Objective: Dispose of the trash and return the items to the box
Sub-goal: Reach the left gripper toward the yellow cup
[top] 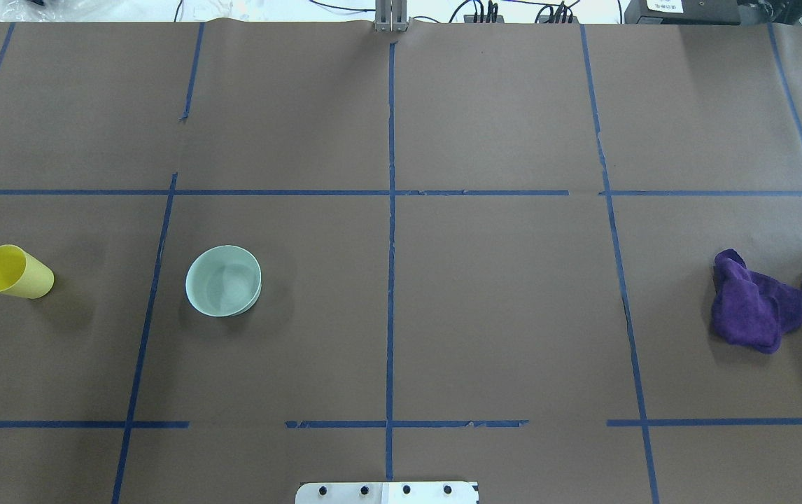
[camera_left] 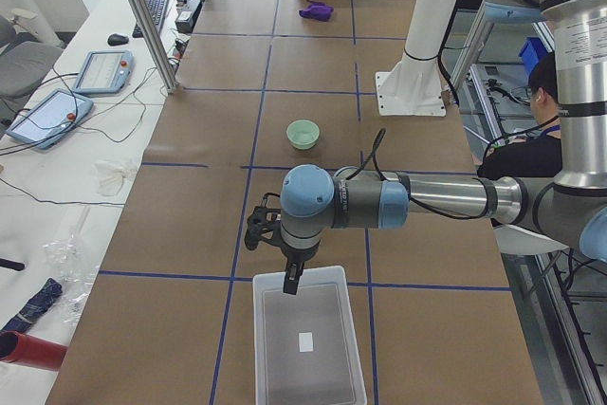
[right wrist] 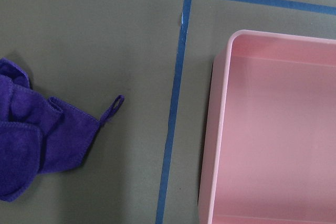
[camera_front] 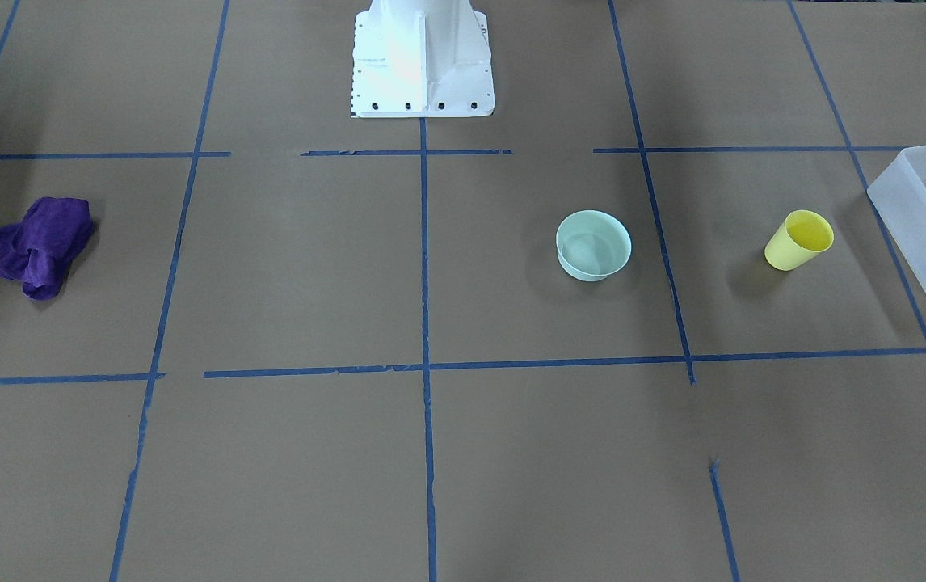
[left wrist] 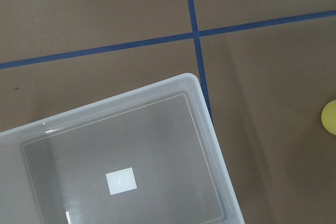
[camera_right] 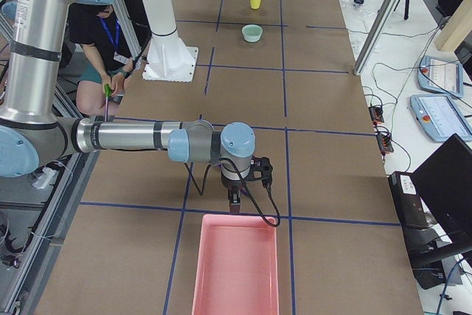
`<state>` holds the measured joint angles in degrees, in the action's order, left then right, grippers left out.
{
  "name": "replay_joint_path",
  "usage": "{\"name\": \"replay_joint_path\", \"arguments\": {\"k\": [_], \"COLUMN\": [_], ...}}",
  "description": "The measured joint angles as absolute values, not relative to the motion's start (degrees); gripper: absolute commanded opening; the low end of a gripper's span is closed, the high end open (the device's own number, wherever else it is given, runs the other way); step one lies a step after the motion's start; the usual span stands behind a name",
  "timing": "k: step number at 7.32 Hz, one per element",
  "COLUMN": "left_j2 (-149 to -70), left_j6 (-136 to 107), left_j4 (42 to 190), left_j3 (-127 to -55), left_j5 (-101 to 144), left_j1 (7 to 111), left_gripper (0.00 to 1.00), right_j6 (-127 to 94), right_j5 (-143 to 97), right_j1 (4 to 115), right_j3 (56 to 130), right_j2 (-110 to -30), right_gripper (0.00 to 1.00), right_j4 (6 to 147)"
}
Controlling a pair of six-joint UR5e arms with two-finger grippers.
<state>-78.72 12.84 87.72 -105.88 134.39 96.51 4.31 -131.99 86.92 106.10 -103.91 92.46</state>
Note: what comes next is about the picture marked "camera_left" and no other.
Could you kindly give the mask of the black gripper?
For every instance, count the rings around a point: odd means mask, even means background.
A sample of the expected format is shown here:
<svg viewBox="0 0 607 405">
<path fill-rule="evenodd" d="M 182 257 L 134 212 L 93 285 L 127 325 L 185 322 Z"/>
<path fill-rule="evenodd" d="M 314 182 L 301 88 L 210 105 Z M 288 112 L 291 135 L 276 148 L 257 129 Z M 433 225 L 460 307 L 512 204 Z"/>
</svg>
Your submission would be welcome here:
<svg viewBox="0 0 607 405">
<path fill-rule="evenodd" d="M 311 247 L 309 249 L 285 247 L 282 249 L 282 253 L 286 258 L 283 292 L 289 292 L 291 295 L 297 294 L 304 264 L 312 259 L 317 251 L 318 247 Z"/>
</svg>

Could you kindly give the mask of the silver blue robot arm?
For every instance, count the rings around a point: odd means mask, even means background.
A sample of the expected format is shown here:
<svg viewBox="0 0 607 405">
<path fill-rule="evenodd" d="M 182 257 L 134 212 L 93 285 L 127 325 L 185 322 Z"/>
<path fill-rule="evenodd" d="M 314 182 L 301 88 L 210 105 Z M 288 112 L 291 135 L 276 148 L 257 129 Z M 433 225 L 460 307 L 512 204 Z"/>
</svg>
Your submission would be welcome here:
<svg viewBox="0 0 607 405">
<path fill-rule="evenodd" d="M 499 9 L 535 9 L 554 24 L 561 170 L 550 179 L 444 180 L 297 166 L 283 183 L 276 233 L 286 257 L 286 293 L 297 292 L 324 230 L 395 229 L 419 209 L 456 219 L 493 218 L 605 259 L 606 0 L 488 1 Z"/>
</svg>

